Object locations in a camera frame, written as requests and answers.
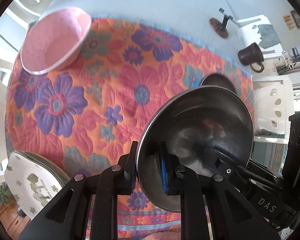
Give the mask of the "brown phone stand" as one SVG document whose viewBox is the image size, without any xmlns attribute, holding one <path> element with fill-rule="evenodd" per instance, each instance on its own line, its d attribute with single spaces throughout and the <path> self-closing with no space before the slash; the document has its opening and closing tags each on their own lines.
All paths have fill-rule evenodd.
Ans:
<svg viewBox="0 0 300 240">
<path fill-rule="evenodd" d="M 227 15 L 224 13 L 224 9 L 223 8 L 219 8 L 218 10 L 220 13 L 223 14 L 223 20 L 222 22 L 219 21 L 218 19 L 216 18 L 210 18 L 209 19 L 209 24 L 210 24 L 210 27 L 213 29 L 213 31 L 219 35 L 221 38 L 228 38 L 229 37 L 229 33 L 226 29 L 226 26 L 228 24 L 228 21 L 229 20 L 233 20 L 234 17 L 231 16 L 231 15 Z"/>
</svg>

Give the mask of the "blue steel bowl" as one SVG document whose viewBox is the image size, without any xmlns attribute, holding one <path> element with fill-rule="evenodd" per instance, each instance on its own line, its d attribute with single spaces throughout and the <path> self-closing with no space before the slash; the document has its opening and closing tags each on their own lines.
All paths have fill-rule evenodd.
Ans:
<svg viewBox="0 0 300 240">
<path fill-rule="evenodd" d="M 233 83 L 226 76 L 219 73 L 212 73 L 202 78 L 198 86 L 219 86 L 237 94 Z"/>
</svg>

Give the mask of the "green potted plant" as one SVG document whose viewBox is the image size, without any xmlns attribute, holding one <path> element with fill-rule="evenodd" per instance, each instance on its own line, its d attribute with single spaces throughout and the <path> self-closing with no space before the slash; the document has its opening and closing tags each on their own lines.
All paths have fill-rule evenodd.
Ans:
<svg viewBox="0 0 300 240">
<path fill-rule="evenodd" d="M 5 183 L 0 183 L 0 204 L 9 206 L 13 202 L 14 197 L 8 186 Z"/>
</svg>

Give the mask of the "floral quilted table mat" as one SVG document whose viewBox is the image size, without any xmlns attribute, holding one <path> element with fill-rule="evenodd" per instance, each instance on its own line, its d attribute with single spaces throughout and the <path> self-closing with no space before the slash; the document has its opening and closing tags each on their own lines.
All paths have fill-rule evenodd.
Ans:
<svg viewBox="0 0 300 240">
<path fill-rule="evenodd" d="M 13 151 L 44 157 L 69 177 L 97 175 L 168 99 L 212 73 L 225 75 L 254 111 L 251 75 L 221 55 L 145 24 L 95 18 L 69 67 L 33 75 L 15 59 L 6 133 Z"/>
</svg>

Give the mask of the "small framed picture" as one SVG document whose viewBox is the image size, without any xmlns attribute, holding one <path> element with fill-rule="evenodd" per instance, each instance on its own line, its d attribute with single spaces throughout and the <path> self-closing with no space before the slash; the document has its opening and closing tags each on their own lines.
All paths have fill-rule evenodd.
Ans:
<svg viewBox="0 0 300 240">
<path fill-rule="evenodd" d="M 290 13 L 292 15 L 292 18 L 294 20 L 296 27 L 298 29 L 300 29 L 300 16 L 298 15 L 298 13 L 295 10 L 291 11 Z"/>
</svg>

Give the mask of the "wooden cabinet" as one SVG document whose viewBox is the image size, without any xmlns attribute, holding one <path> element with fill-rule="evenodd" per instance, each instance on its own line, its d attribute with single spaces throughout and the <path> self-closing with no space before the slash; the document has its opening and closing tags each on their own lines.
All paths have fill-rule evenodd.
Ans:
<svg viewBox="0 0 300 240">
<path fill-rule="evenodd" d="M 12 239 L 18 239 L 31 221 L 28 216 L 23 218 L 17 214 L 18 207 L 16 203 L 2 204 L 0 207 L 0 220 Z"/>
</svg>

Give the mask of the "grey green cloth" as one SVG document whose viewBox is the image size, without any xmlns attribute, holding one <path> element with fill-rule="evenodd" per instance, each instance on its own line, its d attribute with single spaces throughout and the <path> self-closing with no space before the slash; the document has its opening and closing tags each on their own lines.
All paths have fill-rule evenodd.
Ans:
<svg viewBox="0 0 300 240">
<path fill-rule="evenodd" d="M 259 46 L 263 49 L 267 49 L 278 45 L 281 41 L 271 24 L 260 24 L 258 27 L 258 34 L 261 35 L 261 42 Z"/>
</svg>

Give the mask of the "pink polka dot bowl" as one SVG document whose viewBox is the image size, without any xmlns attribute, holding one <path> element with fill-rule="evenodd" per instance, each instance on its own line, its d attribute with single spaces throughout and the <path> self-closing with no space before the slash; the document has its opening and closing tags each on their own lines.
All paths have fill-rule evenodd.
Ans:
<svg viewBox="0 0 300 240">
<path fill-rule="evenodd" d="M 33 75 L 68 67 L 78 58 L 91 24 L 91 16 L 78 7 L 46 15 L 25 36 L 20 50 L 22 67 Z"/>
</svg>

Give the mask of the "white chair right side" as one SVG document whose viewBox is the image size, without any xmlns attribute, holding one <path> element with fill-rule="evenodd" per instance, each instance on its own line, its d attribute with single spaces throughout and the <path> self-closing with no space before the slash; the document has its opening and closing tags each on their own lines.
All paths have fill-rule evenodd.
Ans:
<svg viewBox="0 0 300 240">
<path fill-rule="evenodd" d="M 284 138 L 290 129 L 289 117 L 294 114 L 292 82 L 289 78 L 259 79 L 253 86 L 255 134 Z"/>
</svg>

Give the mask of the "pink steel bowl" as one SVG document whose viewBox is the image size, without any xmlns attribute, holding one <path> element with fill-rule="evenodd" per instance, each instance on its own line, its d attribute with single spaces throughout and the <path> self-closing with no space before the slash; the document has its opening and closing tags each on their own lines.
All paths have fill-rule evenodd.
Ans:
<svg viewBox="0 0 300 240">
<path fill-rule="evenodd" d="M 179 198 L 166 195 L 162 187 L 161 142 L 181 165 L 211 177 L 246 167 L 253 140 L 250 113 L 235 93 L 218 86 L 185 90 L 168 100 L 143 131 L 136 154 L 139 184 L 155 206 L 179 212 Z"/>
</svg>

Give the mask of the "dark brown mug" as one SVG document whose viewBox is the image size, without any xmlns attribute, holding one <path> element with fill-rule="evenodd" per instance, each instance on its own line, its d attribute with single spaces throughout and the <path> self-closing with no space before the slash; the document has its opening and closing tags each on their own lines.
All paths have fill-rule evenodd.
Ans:
<svg viewBox="0 0 300 240">
<path fill-rule="evenodd" d="M 256 43 L 252 43 L 246 48 L 240 50 L 238 52 L 238 58 L 241 64 L 244 66 L 250 66 L 254 72 L 261 73 L 264 71 L 264 57 L 262 51 Z M 258 69 L 253 67 L 254 63 L 259 66 Z"/>
</svg>

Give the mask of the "white hexagonal forest plate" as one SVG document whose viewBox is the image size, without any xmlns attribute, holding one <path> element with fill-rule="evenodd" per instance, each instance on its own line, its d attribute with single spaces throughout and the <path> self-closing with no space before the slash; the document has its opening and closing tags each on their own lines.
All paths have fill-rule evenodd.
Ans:
<svg viewBox="0 0 300 240">
<path fill-rule="evenodd" d="M 8 158 L 5 181 L 19 207 L 34 219 L 70 177 L 44 157 L 13 151 Z"/>
</svg>

